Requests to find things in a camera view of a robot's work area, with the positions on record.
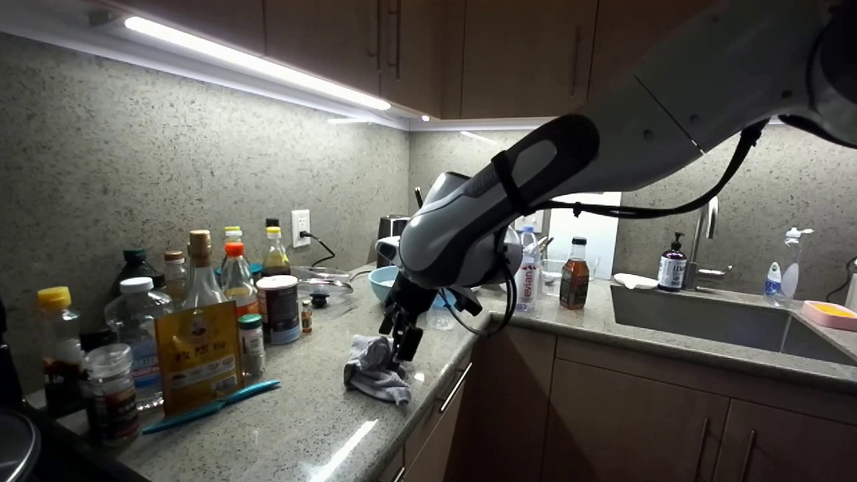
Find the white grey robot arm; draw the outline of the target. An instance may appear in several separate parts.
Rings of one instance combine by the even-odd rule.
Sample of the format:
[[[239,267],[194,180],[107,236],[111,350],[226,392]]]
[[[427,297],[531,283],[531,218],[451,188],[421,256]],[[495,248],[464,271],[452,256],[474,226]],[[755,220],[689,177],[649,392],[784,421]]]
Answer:
[[[532,129],[478,175],[445,172],[399,239],[381,331],[415,355],[441,289],[508,281],[506,228],[563,195],[637,189],[768,117],[857,143],[857,0],[717,0],[582,108]]]

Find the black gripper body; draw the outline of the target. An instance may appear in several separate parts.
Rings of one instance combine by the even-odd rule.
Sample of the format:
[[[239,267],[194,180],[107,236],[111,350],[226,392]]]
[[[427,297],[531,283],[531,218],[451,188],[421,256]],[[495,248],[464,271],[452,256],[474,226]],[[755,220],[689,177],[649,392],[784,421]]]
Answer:
[[[483,302],[466,286],[435,289],[413,281],[404,271],[399,271],[388,297],[382,301],[381,334],[399,345],[415,326],[419,317],[427,313],[435,301],[451,302],[455,310],[466,310],[471,317],[483,310]]]

